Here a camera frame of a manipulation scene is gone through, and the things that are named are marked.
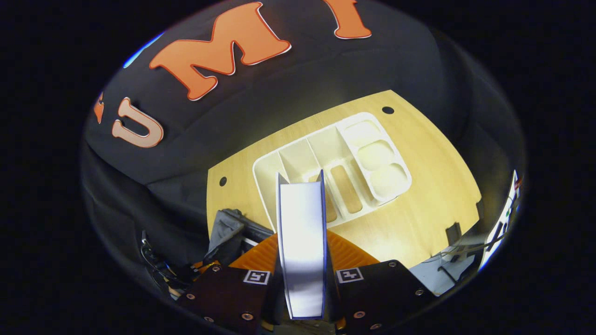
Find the round compartment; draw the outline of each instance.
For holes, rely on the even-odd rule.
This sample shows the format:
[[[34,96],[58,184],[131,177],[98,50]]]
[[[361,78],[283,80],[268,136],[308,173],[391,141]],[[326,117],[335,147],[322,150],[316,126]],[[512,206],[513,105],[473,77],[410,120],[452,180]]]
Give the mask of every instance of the round compartment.
[[[408,185],[408,176],[401,165],[392,163],[371,173],[370,182],[378,196],[388,198],[404,191]]]
[[[387,141],[382,139],[371,144],[365,145],[358,150],[358,159],[360,164],[366,170],[376,171],[381,166],[388,165],[393,161],[395,153]]]
[[[364,120],[346,128],[343,135],[349,144],[362,147],[379,138],[381,132],[373,121]]]

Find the black background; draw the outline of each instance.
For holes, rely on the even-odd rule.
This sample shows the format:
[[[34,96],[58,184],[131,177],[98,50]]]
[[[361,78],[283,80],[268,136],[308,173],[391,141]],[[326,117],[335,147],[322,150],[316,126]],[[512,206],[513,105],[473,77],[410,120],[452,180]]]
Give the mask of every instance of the black background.
[[[8,60],[5,175],[8,332],[202,333],[124,275],[86,220],[79,189],[83,121],[113,73],[153,36],[198,11],[199,1],[2,4]],[[491,266],[401,332],[587,331],[593,170],[588,108],[587,1],[410,1],[396,6],[445,32],[481,61],[516,108],[529,149],[517,232]]]

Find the letter m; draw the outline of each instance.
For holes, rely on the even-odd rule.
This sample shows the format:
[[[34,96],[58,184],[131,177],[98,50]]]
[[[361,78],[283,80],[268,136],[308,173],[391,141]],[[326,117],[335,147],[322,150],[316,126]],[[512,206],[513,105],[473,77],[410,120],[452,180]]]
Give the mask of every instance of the letter m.
[[[291,45],[271,31],[259,13],[262,5],[251,2],[228,10],[215,19],[211,41],[174,41],[152,59],[149,68],[163,67],[188,88],[188,99],[198,100],[215,88],[218,80],[201,75],[194,67],[233,75],[234,43],[242,50],[240,61],[244,65],[255,65],[283,54]]]

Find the white plastic tray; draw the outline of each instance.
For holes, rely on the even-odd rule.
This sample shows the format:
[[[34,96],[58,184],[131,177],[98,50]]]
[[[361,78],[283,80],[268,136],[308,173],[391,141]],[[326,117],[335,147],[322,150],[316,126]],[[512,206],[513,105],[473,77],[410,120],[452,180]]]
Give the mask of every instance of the white plastic tray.
[[[290,183],[325,172],[327,228],[370,213],[406,192],[412,176],[374,115],[358,113],[272,151],[253,165],[271,227],[277,227],[275,176]]]

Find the wooden table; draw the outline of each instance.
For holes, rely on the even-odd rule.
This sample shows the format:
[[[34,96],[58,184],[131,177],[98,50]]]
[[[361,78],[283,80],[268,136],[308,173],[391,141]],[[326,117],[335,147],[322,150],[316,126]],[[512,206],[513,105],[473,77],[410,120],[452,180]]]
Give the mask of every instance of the wooden table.
[[[389,106],[393,114],[382,112]],[[445,230],[459,222],[462,234],[478,221],[480,190],[451,142],[420,111],[393,91],[372,94],[322,111],[253,143],[209,169],[207,222],[216,212],[240,209],[272,228],[253,177],[261,156],[356,113],[367,111],[383,125],[411,175],[410,189],[385,206],[330,228],[379,261],[397,259],[410,268],[448,247]],[[226,177],[221,187],[219,181]]]

